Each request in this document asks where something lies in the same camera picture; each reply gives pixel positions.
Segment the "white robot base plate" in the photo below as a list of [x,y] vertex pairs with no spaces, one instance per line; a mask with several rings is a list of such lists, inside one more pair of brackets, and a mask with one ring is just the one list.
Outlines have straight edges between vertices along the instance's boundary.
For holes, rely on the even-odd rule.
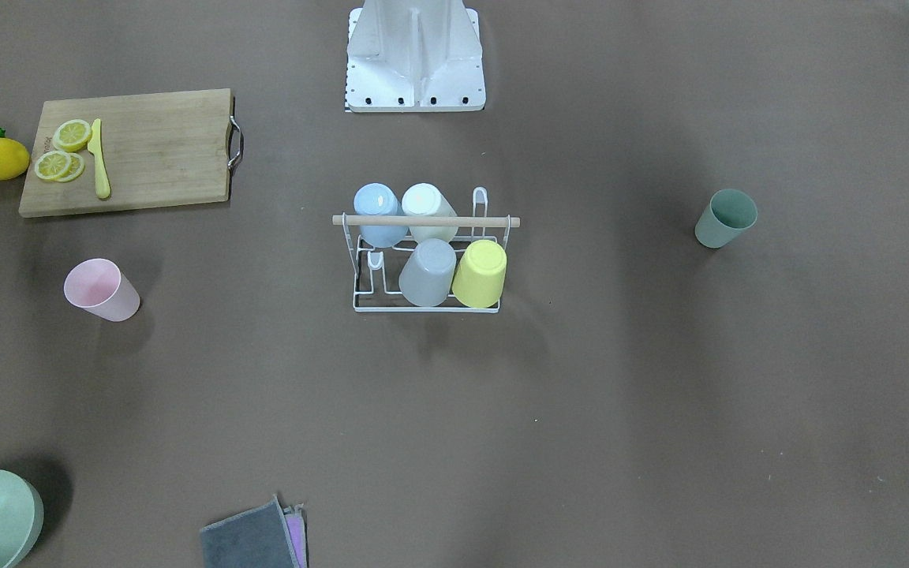
[[347,22],[346,111],[486,107],[480,18],[464,2],[365,1]]

